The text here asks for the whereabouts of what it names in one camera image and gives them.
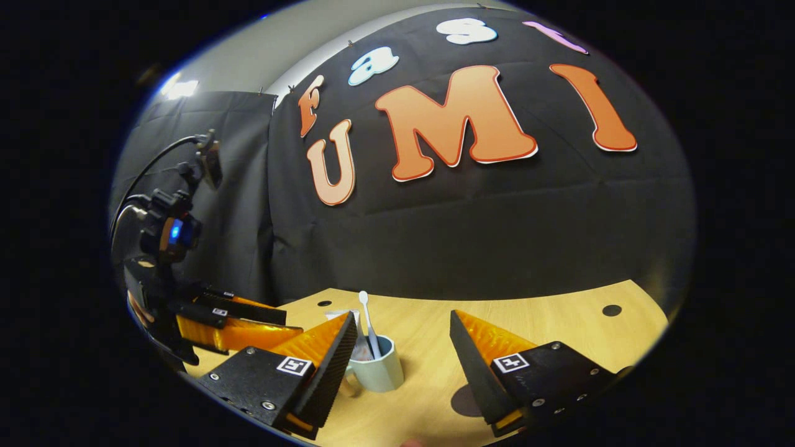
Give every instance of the letter m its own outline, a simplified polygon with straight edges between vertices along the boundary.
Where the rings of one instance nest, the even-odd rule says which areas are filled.
[[[375,108],[389,117],[397,152],[392,177],[409,181],[433,171],[433,160],[421,152],[418,136],[447,166],[457,166],[467,122],[475,134],[469,155],[478,163],[532,157],[538,144],[522,132],[498,76],[499,70],[488,65],[461,68],[450,76],[444,105],[410,86],[378,98]]]

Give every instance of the mug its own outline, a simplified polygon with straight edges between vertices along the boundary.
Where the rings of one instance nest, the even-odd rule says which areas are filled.
[[[355,375],[366,390],[386,393],[403,384],[403,366],[398,358],[395,343],[388,336],[378,336],[382,356],[376,360],[351,360],[345,369],[345,380]]]

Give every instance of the orange letter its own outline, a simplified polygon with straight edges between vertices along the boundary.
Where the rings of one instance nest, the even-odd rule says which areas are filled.
[[[495,163],[533,156],[536,140],[522,132],[497,76],[499,70],[487,65],[461,68],[450,76],[443,106],[410,86],[378,98],[375,108],[389,117],[397,151],[392,177],[408,181],[433,171],[433,160],[420,151],[418,135],[445,164],[457,166],[467,122],[475,133],[469,149],[473,160]]]
[[[301,138],[305,137],[315,125],[317,117],[312,113],[312,109],[316,109],[320,104],[320,93],[317,88],[323,85],[323,75],[318,75],[315,80],[309,84],[301,98],[298,99],[298,107],[301,108]]]
[[[596,83],[596,76],[585,68],[566,64],[549,65],[558,76],[562,76],[577,90],[594,120],[594,143],[603,150],[611,152],[631,152],[638,148],[638,142],[621,122],[619,114],[610,100]]]
[[[329,133],[328,138],[337,147],[339,159],[339,181],[332,185],[326,174],[326,160],[323,151],[326,149],[326,140],[318,140],[306,152],[306,158],[312,165],[312,179],[315,181],[317,196],[326,205],[334,206],[343,203],[353,192],[356,185],[356,173],[353,169],[351,157],[351,142],[348,141],[347,132],[351,129],[351,120],[344,119],[339,122]]]

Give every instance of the white spoon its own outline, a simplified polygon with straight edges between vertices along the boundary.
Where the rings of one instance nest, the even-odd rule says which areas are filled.
[[[373,348],[373,360],[381,358],[381,349],[378,348],[378,338],[373,330],[373,324],[370,322],[370,311],[367,310],[367,292],[362,290],[359,292],[359,302],[364,305],[364,317],[367,319],[367,337],[370,338],[370,346]]]

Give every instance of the wooden table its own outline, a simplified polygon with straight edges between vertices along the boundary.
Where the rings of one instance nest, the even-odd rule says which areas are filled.
[[[326,300],[332,303],[317,305]],[[622,312],[608,317],[602,312],[607,305],[619,305]],[[299,437],[303,441],[323,447],[398,447],[415,437],[428,447],[462,447],[502,439],[494,437],[483,418],[462,416],[451,407],[452,396],[467,384],[449,336],[453,309],[535,344],[560,340],[614,373],[636,364],[668,324],[654,300],[632,281],[577,293],[500,301],[370,295],[369,308],[376,331],[395,342],[405,382],[384,394],[364,390],[347,397],[338,393],[317,439]],[[328,289],[280,309],[287,310],[287,325],[309,329],[327,320],[326,311],[361,309],[361,305],[357,293]],[[195,351],[199,366],[185,365],[194,377],[229,358],[203,349]]]

